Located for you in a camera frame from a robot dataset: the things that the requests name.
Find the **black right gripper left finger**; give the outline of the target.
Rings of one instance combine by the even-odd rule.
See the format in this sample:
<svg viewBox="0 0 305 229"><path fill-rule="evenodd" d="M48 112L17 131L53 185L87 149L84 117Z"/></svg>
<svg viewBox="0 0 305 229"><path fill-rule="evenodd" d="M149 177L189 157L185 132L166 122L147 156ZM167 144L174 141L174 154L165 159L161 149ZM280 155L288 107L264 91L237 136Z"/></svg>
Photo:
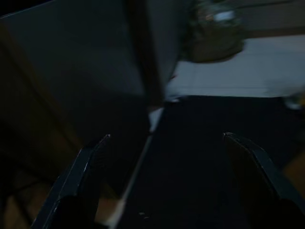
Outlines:
<svg viewBox="0 0 305 229"><path fill-rule="evenodd" d="M58 176L30 229L93 229L109 162L105 135L82 148Z"/></svg>

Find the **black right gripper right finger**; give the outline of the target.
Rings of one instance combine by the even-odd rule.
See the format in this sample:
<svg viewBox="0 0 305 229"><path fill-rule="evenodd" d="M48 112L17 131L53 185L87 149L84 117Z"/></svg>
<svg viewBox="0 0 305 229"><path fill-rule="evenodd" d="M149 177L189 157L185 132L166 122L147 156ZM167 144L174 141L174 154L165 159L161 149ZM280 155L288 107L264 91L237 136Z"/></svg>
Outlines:
<svg viewBox="0 0 305 229"><path fill-rule="evenodd" d="M305 200L268 154L234 133L223 140L251 229L305 229Z"/></svg>

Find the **dark blue carpet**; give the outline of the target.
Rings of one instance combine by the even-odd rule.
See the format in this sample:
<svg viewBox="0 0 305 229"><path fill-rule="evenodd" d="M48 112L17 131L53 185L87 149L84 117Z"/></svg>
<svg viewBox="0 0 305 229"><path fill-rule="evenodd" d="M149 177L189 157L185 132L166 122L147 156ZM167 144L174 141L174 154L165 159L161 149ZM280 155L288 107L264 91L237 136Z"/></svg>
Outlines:
<svg viewBox="0 0 305 229"><path fill-rule="evenodd" d="M116 229L305 229L289 209L249 222L223 141L248 138L283 169L303 122L280 98L190 96L167 104Z"/></svg>

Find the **long white tape strip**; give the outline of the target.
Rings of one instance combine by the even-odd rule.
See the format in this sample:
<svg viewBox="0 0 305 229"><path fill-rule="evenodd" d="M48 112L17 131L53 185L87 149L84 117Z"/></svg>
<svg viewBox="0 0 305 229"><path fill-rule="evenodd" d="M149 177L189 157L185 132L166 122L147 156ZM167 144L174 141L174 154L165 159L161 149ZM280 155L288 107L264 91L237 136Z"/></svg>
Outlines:
<svg viewBox="0 0 305 229"><path fill-rule="evenodd" d="M141 169L143 160L145 159L146 153L150 146L150 143L152 140L152 135L158 126L158 123L160 121L163 111L164 111L163 107L153 107L148 112L148 117L149 117L149 121L150 121L150 125L151 125L150 131L149 131L149 136L145 142L144 148L139 156L137 164L136 164L134 170L132 171L132 175L128 181L127 187L126 187L125 191L123 192L121 199L117 201L114 213L112 213L111 217L107 220L108 229L116 229L116 227L123 215L125 205L127 203L127 199L129 197L132 187L137 179L137 176Z"/></svg>

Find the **grey metal cabinet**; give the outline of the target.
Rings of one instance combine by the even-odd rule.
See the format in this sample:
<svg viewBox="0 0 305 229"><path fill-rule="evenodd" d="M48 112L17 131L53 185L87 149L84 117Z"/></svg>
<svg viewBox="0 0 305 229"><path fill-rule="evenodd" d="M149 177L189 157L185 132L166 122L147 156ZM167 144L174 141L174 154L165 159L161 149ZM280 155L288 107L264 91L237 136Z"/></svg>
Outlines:
<svg viewBox="0 0 305 229"><path fill-rule="evenodd" d="M179 0L50 0L0 22L69 112L107 93L161 104L180 51Z"/></svg>

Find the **green plastic bag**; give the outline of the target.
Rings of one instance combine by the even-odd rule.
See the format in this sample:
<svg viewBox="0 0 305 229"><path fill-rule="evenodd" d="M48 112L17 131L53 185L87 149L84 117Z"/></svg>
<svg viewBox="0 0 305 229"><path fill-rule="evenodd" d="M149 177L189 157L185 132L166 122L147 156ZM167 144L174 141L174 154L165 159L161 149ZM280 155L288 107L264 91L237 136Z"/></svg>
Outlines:
<svg viewBox="0 0 305 229"><path fill-rule="evenodd" d="M241 17L228 0L193 0L181 56L195 63L217 62L241 52L244 39Z"/></svg>

